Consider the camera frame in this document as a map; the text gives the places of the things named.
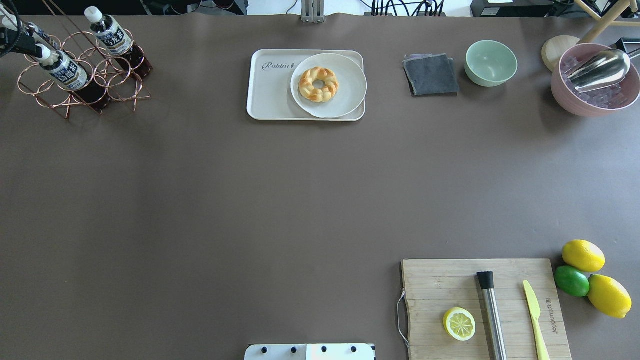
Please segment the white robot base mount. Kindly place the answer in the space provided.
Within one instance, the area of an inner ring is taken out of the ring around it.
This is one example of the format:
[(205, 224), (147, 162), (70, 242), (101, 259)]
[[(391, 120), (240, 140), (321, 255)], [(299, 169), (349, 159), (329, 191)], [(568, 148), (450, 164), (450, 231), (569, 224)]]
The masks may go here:
[(374, 344), (365, 342), (320, 342), (299, 344), (252, 344), (245, 360), (375, 360)]

